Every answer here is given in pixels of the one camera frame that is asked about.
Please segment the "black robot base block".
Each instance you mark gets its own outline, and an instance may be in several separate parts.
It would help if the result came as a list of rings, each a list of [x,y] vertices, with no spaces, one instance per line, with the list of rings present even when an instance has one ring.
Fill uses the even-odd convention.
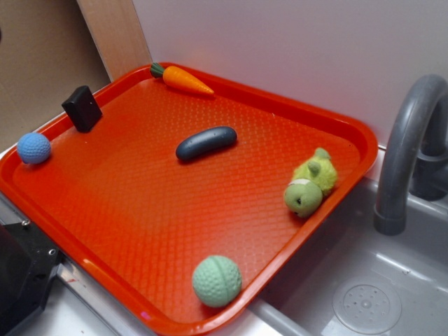
[[[1,226],[1,334],[14,335],[41,315],[62,252],[33,222]]]

